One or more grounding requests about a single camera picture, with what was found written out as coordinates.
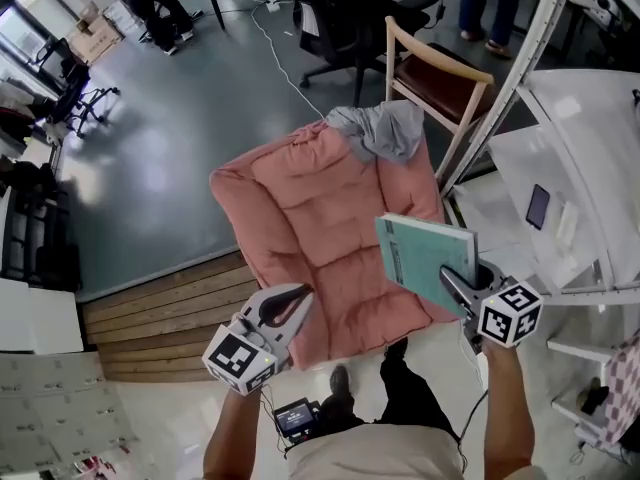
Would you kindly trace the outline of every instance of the quilted cushion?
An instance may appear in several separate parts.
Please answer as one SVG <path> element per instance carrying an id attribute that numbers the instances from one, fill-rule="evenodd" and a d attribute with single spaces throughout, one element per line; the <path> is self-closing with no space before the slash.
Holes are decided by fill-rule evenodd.
<path id="1" fill-rule="evenodd" d="M 375 233 L 374 217 L 385 212 L 443 220 L 425 144 L 406 166 L 365 165 L 319 121 L 217 169 L 210 184 L 260 285 L 315 289 L 289 346 L 296 366 L 366 352 L 455 318 L 386 279 Z"/>

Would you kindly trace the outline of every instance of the small screen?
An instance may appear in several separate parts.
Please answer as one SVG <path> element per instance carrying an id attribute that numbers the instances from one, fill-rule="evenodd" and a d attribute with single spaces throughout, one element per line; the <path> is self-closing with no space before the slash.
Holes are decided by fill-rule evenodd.
<path id="1" fill-rule="evenodd" d="M 542 229 L 548 205 L 549 192 L 540 185 L 535 185 L 531 202 L 529 203 L 529 210 L 527 211 L 527 222 L 536 229 Z"/>
<path id="2" fill-rule="evenodd" d="M 289 409 L 287 412 L 280 413 L 276 416 L 278 425 L 283 432 L 291 432 L 292 430 L 311 423 L 313 414 L 306 404 L 300 404 Z"/>

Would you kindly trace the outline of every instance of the green book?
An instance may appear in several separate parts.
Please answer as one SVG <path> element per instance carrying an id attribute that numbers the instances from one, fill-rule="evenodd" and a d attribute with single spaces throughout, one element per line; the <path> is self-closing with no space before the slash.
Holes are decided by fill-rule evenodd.
<path id="1" fill-rule="evenodd" d="M 475 232 L 393 213 L 376 218 L 376 232 L 384 270 L 391 281 L 460 317 L 466 316 L 440 281 L 440 267 L 446 265 L 475 285 Z"/>

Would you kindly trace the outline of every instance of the brown chair seat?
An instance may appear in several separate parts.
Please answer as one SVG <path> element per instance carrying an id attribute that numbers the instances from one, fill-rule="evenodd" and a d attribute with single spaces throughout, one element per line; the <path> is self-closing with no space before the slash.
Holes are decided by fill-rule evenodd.
<path id="1" fill-rule="evenodd" d="M 477 69 L 443 46 L 435 43 L 431 43 L 429 46 L 458 62 Z M 421 61 L 414 55 L 409 55 L 398 64 L 394 76 L 425 103 L 456 124 L 460 124 L 460 121 L 462 121 L 462 116 L 476 85 L 473 80 L 441 71 Z M 494 101 L 495 93 L 493 87 L 487 87 L 471 122 L 487 113 L 493 106 Z"/>

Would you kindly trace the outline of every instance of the checkered cloth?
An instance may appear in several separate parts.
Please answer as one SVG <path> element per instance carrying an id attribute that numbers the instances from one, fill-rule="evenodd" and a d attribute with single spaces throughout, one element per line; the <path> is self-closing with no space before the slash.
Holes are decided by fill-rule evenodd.
<path id="1" fill-rule="evenodd" d="M 605 365 L 609 396 L 605 405 L 607 423 L 601 443 L 616 444 L 640 416 L 640 329 L 624 342 Z"/>

